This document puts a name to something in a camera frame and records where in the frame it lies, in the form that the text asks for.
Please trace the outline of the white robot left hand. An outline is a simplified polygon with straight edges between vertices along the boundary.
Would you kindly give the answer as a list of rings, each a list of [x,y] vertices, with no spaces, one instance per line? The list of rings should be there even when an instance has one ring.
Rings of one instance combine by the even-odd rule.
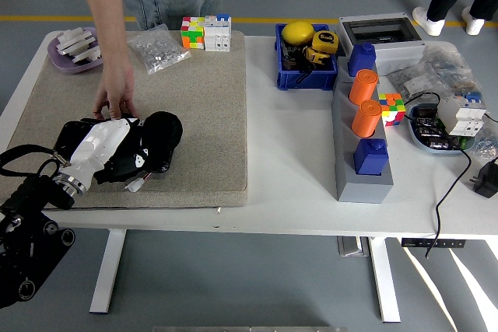
[[[64,125],[54,150],[65,161],[54,181],[69,194],[84,194],[98,183],[123,181],[145,164],[140,120],[80,120]]]

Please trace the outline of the person's right hand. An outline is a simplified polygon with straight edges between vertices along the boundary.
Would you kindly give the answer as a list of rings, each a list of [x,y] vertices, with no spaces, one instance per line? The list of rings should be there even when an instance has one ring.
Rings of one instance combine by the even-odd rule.
[[[93,116],[103,120],[102,110],[106,107],[112,120],[120,119],[122,114],[138,117],[133,101],[134,91],[133,68],[128,61],[104,63],[93,105]]]

